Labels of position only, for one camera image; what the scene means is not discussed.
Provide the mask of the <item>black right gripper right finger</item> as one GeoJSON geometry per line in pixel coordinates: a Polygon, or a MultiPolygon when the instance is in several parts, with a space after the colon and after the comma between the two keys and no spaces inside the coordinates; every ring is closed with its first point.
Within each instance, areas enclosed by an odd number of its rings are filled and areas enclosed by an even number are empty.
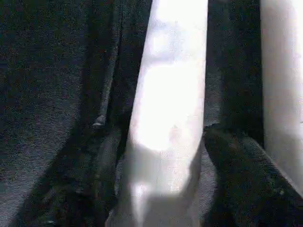
{"type": "Polygon", "coordinates": [[[214,124],[205,128],[204,142],[230,226],[303,225],[303,195],[253,138],[214,124]]]}

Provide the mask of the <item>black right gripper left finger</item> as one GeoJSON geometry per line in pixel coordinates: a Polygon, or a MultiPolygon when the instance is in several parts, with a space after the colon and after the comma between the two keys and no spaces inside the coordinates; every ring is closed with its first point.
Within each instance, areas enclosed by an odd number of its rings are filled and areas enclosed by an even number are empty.
{"type": "Polygon", "coordinates": [[[18,227],[103,227],[116,204],[115,178],[128,129],[84,128],[58,154],[16,216],[18,227]]]}

